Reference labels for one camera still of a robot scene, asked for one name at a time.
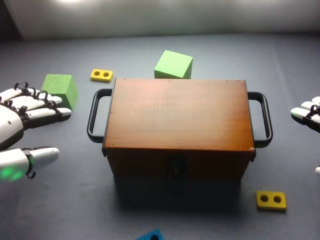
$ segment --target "box handle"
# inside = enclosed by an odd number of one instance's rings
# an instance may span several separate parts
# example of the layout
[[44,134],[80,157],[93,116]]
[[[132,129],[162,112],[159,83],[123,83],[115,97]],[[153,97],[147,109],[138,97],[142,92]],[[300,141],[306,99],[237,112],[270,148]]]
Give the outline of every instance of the box handle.
[[265,148],[270,144],[274,136],[267,99],[265,95],[257,91],[248,91],[248,99],[256,100],[261,104],[266,139],[254,140],[254,146],[256,148]]
[[91,106],[91,111],[90,111],[90,115],[89,115],[89,120],[88,120],[88,126],[86,128],[86,132],[88,134],[88,137],[90,138],[90,140],[94,143],[97,144],[102,144],[104,141],[104,136],[102,135],[94,135],[93,131],[94,131],[94,126],[95,126],[95,121],[96,121],[96,116],[97,116],[97,111],[98,111],[98,105],[99,105],[99,100],[102,97],[111,97],[112,95],[112,89],[107,89],[107,88],[103,88],[98,90],[94,97],[93,97],[93,101],[92,101],[92,106]]

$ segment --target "wooden box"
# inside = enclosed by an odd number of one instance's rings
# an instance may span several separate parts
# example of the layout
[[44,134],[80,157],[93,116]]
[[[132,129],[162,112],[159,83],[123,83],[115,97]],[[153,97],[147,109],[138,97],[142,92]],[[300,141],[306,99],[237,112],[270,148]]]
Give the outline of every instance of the wooden box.
[[[88,134],[115,176],[241,179],[256,156],[245,80],[118,78],[102,90]],[[93,135],[99,98],[111,92],[105,135]]]

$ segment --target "green foam block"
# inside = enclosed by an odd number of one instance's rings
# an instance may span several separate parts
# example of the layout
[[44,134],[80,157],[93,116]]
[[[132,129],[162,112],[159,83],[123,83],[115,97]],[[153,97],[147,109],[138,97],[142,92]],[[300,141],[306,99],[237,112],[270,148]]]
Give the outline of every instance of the green foam block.
[[191,79],[193,57],[165,50],[154,68],[155,79]]
[[71,110],[75,108],[78,91],[71,75],[47,74],[41,90],[62,98],[61,107]]

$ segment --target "yellow block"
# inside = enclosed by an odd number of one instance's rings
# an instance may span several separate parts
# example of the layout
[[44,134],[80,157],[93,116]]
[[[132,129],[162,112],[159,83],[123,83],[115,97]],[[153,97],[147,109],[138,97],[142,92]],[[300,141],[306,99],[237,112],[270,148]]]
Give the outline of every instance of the yellow block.
[[92,81],[99,81],[99,82],[111,82],[113,77],[113,72],[108,70],[102,69],[93,69],[91,73],[91,80]]
[[286,196],[283,192],[257,191],[256,206],[258,209],[284,211],[287,208]]

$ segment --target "robotic hand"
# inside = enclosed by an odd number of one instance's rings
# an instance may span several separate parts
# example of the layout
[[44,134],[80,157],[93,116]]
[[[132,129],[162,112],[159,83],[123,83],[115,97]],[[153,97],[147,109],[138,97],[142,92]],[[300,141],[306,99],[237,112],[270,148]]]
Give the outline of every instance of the robotic hand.
[[[305,101],[301,108],[295,107],[290,113],[296,122],[320,133],[320,96],[316,96],[312,101]],[[320,177],[320,166],[315,169],[315,173]]]
[[35,170],[53,163],[59,150],[50,146],[8,149],[27,129],[62,122],[71,117],[68,108],[57,108],[62,99],[46,91],[28,88],[27,82],[0,92],[0,183],[15,181],[24,175],[35,177]]

